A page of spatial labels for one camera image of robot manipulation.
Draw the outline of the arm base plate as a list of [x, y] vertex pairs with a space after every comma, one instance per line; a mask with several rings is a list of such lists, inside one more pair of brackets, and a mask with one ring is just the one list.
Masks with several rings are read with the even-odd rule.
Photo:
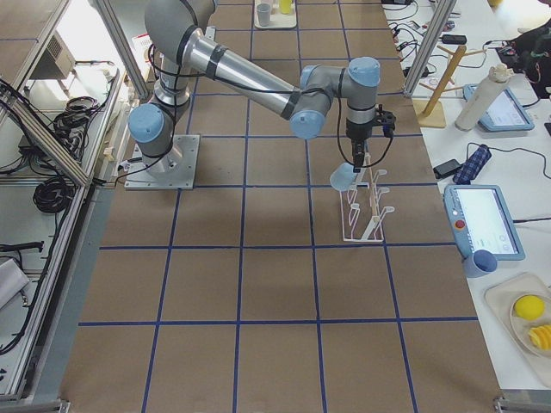
[[142, 159], [137, 144], [133, 155], [139, 161], [131, 163], [124, 183], [126, 190], [191, 190], [194, 187], [195, 168], [199, 153], [199, 134], [176, 134], [171, 151], [156, 163], [155, 159]]

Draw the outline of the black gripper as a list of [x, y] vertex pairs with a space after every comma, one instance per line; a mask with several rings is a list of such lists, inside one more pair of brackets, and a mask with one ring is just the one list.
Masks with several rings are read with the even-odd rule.
[[373, 127], [373, 121], [355, 123], [352, 120], [346, 120], [346, 136], [351, 141], [354, 172], [360, 172], [364, 168], [365, 141], [372, 136]]

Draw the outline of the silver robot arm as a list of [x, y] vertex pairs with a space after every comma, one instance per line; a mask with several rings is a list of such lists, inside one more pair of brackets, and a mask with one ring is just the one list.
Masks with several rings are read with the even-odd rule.
[[215, 1], [151, 1], [145, 28], [168, 65], [155, 84], [151, 100], [128, 119], [132, 137], [147, 166], [167, 158], [173, 133], [189, 103], [187, 80], [204, 76], [224, 83], [287, 120], [293, 135], [319, 136], [334, 99], [346, 100], [346, 135], [351, 141], [349, 163], [354, 171], [368, 167], [367, 141], [376, 127], [393, 137], [395, 118], [377, 105], [380, 63], [371, 57], [351, 60], [345, 67], [310, 65], [293, 86], [205, 35]]

